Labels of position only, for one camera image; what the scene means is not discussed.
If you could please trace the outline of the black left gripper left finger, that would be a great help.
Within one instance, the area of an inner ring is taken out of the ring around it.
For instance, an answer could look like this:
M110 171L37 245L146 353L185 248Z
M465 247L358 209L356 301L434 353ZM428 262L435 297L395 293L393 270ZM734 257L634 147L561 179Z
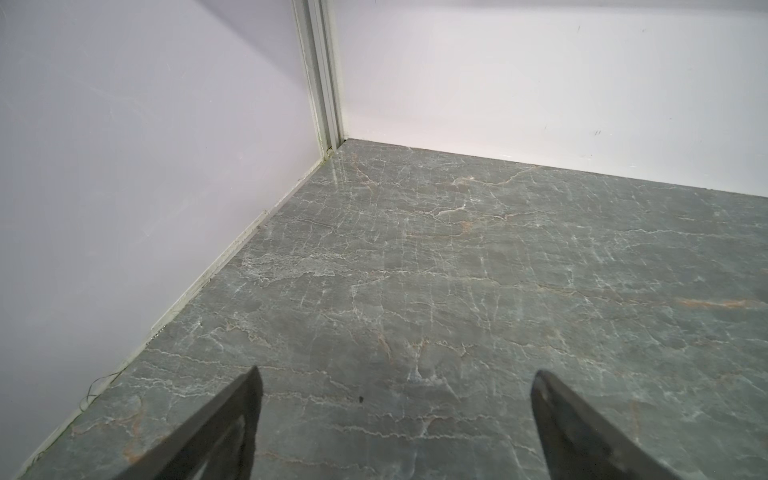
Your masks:
M118 479L249 479L263 399L257 367L237 377Z

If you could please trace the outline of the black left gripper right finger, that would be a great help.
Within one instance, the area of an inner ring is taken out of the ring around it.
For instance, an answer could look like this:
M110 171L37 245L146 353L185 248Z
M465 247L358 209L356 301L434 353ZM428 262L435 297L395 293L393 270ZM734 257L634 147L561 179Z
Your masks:
M554 373L536 372L530 399L552 479L674 480L678 477L627 438Z

